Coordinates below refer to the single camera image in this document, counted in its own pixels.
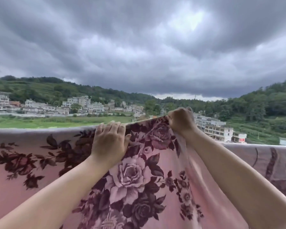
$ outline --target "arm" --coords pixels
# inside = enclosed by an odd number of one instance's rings
[[[251,229],[286,229],[286,197],[237,155],[199,130],[190,108],[168,114],[177,131]]]
[[[125,126],[120,126],[119,122],[110,123],[105,129],[102,125],[99,126],[95,133],[92,154],[0,219],[0,229],[61,227],[80,200],[121,160],[129,138],[129,135],[125,137]]]

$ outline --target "cloudy sky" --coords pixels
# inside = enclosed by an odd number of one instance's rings
[[[286,80],[286,0],[0,0],[0,76],[159,98]]]

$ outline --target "pink blanket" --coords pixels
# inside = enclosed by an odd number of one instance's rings
[[[0,129],[0,218],[84,161],[95,127]],[[164,118],[130,124],[131,143],[65,220],[79,229],[248,229],[195,151]],[[286,195],[286,146],[225,144]]]

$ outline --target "grass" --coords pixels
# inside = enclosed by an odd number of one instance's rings
[[[0,128],[66,128],[84,125],[98,125],[102,122],[120,121],[131,122],[132,117],[14,117],[11,115],[0,116]]]
[[[282,122],[281,118],[268,118],[263,122],[246,122],[243,117],[232,117],[227,124],[234,131],[247,134],[249,143],[279,145],[279,137],[286,137],[286,133],[272,130],[271,125]]]

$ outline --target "hand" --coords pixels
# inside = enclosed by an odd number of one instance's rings
[[[130,134],[125,136],[125,124],[110,122],[100,124],[92,144],[91,156],[108,169],[121,161],[129,144]]]
[[[184,138],[189,131],[195,130],[193,111],[190,107],[178,108],[167,115],[170,127]]]

